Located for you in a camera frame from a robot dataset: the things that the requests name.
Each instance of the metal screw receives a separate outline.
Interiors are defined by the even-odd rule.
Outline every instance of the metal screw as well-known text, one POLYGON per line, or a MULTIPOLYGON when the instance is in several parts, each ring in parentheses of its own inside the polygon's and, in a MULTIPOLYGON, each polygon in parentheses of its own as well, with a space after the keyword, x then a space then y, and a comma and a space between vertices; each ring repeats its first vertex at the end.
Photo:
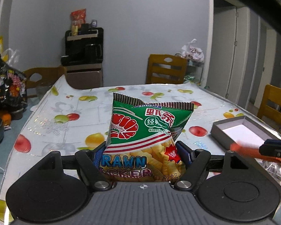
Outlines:
POLYGON ((102 189, 103 190, 103 189, 106 189, 108 186, 109 186, 109 183, 106 182, 106 181, 97 181, 95 183, 95 187, 97 189, 102 189))
POLYGON ((186 180, 181 180, 177 182, 177 186, 181 189, 188 189, 191 187, 191 182, 186 180))

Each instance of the dining table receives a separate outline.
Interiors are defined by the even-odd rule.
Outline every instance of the dining table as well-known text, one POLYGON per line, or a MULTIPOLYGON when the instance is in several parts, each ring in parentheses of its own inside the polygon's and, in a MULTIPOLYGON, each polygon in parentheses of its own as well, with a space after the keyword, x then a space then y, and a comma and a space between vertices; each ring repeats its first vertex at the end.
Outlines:
MULTIPOLYGON (((213 155, 224 155, 226 150, 210 134, 212 125, 215 121, 243 115, 281 139, 276 130, 245 109, 190 81, 180 85, 78 90, 61 76, 28 117, 8 156, 0 185, 0 225, 13 221, 5 203, 8 188, 44 156, 51 151, 73 155, 81 149, 93 149, 94 145, 106 140, 114 92, 139 98, 145 103, 193 102, 194 111, 177 139, 193 150, 204 149, 213 155)), ((65 170, 65 173, 78 178, 75 170, 65 170)))

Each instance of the red starburst graphic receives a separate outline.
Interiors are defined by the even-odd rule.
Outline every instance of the red starburst graphic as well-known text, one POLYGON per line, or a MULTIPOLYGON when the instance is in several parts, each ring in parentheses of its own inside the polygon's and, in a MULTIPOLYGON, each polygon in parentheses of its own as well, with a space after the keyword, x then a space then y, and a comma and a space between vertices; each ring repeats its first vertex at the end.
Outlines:
POLYGON ((177 153, 176 146, 174 145, 170 145, 169 147, 166 147, 165 154, 169 156, 169 161, 175 161, 175 163, 181 161, 181 158, 177 153))

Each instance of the green snack bag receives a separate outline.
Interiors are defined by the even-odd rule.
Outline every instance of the green snack bag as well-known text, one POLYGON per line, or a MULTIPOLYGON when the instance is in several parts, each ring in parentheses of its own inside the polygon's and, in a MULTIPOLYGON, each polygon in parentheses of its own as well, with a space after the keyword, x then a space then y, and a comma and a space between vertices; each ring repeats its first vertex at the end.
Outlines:
POLYGON ((193 103, 145 104, 114 93, 106 149, 99 166, 111 180, 175 181, 185 172, 175 146, 193 103))

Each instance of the chair backrest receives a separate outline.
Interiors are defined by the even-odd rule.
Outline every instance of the chair backrest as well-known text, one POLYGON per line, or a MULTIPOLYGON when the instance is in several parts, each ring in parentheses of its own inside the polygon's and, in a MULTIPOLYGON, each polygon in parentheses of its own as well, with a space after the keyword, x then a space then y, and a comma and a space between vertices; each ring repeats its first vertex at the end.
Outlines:
POLYGON ((186 67, 187 59, 185 58, 151 54, 148 60, 146 84, 182 84, 186 67), (164 68, 162 64, 169 65, 170 68, 164 68))
POLYGON ((272 85, 265 86, 257 117, 261 119, 266 116, 281 125, 281 112, 268 106, 268 100, 281 106, 281 89, 272 85))
POLYGON ((65 67, 40 67, 40 68, 30 68, 23 73, 27 77, 26 88, 35 88, 40 83, 46 82, 56 82, 63 74, 66 74, 67 70, 65 67), (30 80, 30 77, 34 74, 40 74, 42 78, 38 81, 30 80))

